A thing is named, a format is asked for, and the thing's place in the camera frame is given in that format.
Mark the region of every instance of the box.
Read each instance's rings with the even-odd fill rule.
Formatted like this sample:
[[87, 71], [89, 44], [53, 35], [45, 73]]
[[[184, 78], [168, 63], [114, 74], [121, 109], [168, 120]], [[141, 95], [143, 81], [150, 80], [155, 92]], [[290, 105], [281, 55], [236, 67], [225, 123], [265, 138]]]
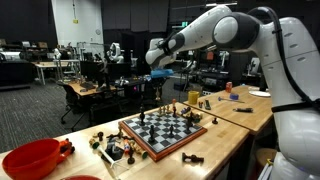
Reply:
[[39, 48], [48, 48], [48, 45], [46, 42], [38, 42], [38, 47]]
[[7, 43], [6, 43], [6, 40], [5, 39], [0, 39], [0, 46], [2, 46], [2, 45], [6, 45]]

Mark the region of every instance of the office chair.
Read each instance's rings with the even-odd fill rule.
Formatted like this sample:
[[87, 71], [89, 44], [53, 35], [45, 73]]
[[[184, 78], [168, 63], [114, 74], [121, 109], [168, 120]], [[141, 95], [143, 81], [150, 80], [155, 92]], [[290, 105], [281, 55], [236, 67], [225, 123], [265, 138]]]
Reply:
[[73, 111], [73, 113], [76, 113], [76, 112], [82, 113], [78, 118], [77, 122], [71, 127], [72, 132], [74, 132], [74, 128], [77, 126], [77, 124], [81, 121], [81, 119], [87, 112], [89, 112], [89, 121], [91, 120], [90, 108], [91, 108], [91, 105], [93, 104], [93, 101], [89, 102], [88, 99], [78, 98], [77, 93], [68, 84], [64, 84], [62, 82], [58, 82], [57, 84], [59, 86], [62, 86], [63, 89], [66, 91], [67, 112], [62, 115], [60, 119], [61, 124], [66, 123], [64, 120], [64, 117], [67, 116], [71, 111]]

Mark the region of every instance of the white plate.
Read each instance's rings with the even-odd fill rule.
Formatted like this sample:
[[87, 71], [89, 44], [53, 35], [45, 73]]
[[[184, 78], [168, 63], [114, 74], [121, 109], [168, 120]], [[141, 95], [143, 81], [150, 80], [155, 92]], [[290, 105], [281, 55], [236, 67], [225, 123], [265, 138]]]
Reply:
[[249, 91], [250, 94], [260, 97], [270, 97], [269, 92], [263, 92], [263, 91]]

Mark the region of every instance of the cable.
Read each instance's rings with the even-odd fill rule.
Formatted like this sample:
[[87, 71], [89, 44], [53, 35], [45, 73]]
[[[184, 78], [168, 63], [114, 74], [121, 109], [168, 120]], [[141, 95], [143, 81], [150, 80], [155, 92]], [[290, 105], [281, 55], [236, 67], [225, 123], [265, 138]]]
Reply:
[[319, 106], [320, 99], [316, 99], [315, 101], [312, 101], [310, 99], [310, 97], [307, 94], [305, 94], [305, 92], [302, 91], [302, 89], [299, 87], [299, 85], [296, 83], [296, 81], [293, 79], [293, 77], [290, 73], [290, 70], [288, 68], [288, 65], [287, 65], [287, 62], [285, 59], [285, 52], [284, 52], [283, 38], [282, 38], [283, 37], [282, 36], [282, 29], [281, 29], [280, 21], [279, 21], [277, 14], [274, 12], [273, 9], [271, 9], [269, 7], [258, 7], [258, 8], [254, 8], [254, 9], [250, 10], [248, 12], [248, 15], [252, 14], [255, 11], [263, 11], [263, 12], [267, 13], [274, 24], [275, 30], [272, 31], [272, 33], [276, 35], [280, 58], [283, 63], [283, 68], [284, 68], [285, 74], [287, 76], [287, 79], [288, 79], [290, 85], [296, 91], [296, 93], [301, 97], [302, 101], [308, 103], [316, 111], [320, 112], [320, 106]]
[[77, 17], [76, 17], [76, 5], [74, 4], [74, 0], [73, 0], [73, 4], [72, 4], [72, 6], [73, 6], [73, 15], [74, 15], [74, 19], [77, 19]]

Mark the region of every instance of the table leg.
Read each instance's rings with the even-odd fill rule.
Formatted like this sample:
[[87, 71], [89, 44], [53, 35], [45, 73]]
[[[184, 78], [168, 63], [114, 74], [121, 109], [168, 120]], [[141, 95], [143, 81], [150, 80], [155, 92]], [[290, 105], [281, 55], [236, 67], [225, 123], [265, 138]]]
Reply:
[[40, 68], [40, 71], [41, 71], [42, 84], [46, 85], [46, 82], [44, 80], [43, 68]]

